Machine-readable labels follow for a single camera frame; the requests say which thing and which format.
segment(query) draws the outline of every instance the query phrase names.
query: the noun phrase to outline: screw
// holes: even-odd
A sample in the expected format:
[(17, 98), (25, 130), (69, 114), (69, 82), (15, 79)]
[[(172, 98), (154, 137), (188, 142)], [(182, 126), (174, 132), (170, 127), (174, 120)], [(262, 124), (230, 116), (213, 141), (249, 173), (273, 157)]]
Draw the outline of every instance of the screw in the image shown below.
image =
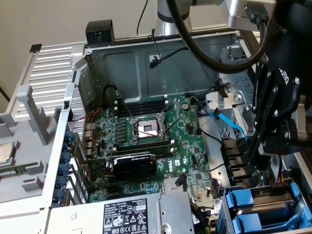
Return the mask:
[(294, 79), (294, 84), (295, 84), (295, 85), (299, 85), (299, 84), (300, 84), (300, 80), (299, 80), (298, 77), (296, 77), (296, 78)]

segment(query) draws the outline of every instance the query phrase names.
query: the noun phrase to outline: white wall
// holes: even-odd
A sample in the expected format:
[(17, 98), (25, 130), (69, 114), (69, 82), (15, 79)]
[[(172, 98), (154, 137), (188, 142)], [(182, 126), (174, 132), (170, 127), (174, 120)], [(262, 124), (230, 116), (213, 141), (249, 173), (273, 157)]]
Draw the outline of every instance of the white wall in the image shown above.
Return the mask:
[[(89, 21), (112, 19), (115, 37), (136, 34), (145, 0), (0, 0), (0, 86), (11, 96), (32, 44), (84, 41)], [(157, 1), (150, 0), (139, 34), (151, 32)], [(224, 23), (220, 7), (191, 8), (193, 27)], [(0, 95), (0, 113), (7, 101)]]

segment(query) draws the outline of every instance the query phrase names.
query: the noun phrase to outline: circuit board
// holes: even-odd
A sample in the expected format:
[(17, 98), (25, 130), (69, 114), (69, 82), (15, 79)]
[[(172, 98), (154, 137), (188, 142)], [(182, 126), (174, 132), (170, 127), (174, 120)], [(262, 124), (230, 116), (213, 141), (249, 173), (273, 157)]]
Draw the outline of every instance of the circuit board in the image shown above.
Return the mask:
[[(133, 145), (131, 117), (117, 118), (113, 109), (100, 111), (97, 118), (93, 119), (99, 131), (95, 140), (105, 144), (101, 150), (92, 150), (88, 164), (89, 170), (93, 173), (93, 193), (90, 194), (90, 202), (115, 199), (124, 195), (140, 195), (149, 193), (163, 192), (163, 183), (165, 179), (178, 178), (182, 173), (187, 176), (187, 191), (190, 197), (198, 206), (212, 206), (212, 195), (207, 195), (207, 187), (211, 186), (210, 176), (197, 170), (196, 162), (205, 153), (205, 146), (202, 135), (197, 132), (195, 119), (195, 105), (192, 105), (190, 98), (184, 96), (169, 97), (167, 103), (176, 98), (166, 112), (165, 125), (168, 127), (176, 119), (176, 104), (179, 105), (179, 119), (167, 132), (163, 141), (174, 140), (173, 145), (164, 145), (158, 147), (148, 147), (136, 149), (133, 151), (116, 152), (113, 150), (116, 145), (122, 149)], [(182, 109), (182, 104), (188, 104), (188, 109)], [(102, 168), (105, 168), (107, 161), (113, 162), (113, 159), (126, 154), (150, 153), (157, 156), (157, 172), (148, 180), (117, 180), (112, 175), (103, 176)], [(209, 169), (208, 163), (203, 158), (198, 165), (203, 170)]]

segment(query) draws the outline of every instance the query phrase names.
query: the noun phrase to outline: power supply label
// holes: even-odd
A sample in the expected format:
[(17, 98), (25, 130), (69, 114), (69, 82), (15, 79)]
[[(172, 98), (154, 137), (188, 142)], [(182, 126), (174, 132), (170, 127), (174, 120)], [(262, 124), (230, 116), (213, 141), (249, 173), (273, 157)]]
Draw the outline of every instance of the power supply label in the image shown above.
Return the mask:
[(104, 206), (103, 234), (147, 234), (147, 199)]

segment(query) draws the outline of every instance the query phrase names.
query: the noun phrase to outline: motherboard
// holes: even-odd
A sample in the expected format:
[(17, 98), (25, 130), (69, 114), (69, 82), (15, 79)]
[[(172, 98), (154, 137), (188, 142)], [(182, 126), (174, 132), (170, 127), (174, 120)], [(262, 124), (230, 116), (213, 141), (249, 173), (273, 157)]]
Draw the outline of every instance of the motherboard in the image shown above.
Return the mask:
[(89, 201), (188, 191), (198, 206), (213, 206), (195, 106), (192, 97), (176, 96), (94, 111), (82, 164), (92, 185)]

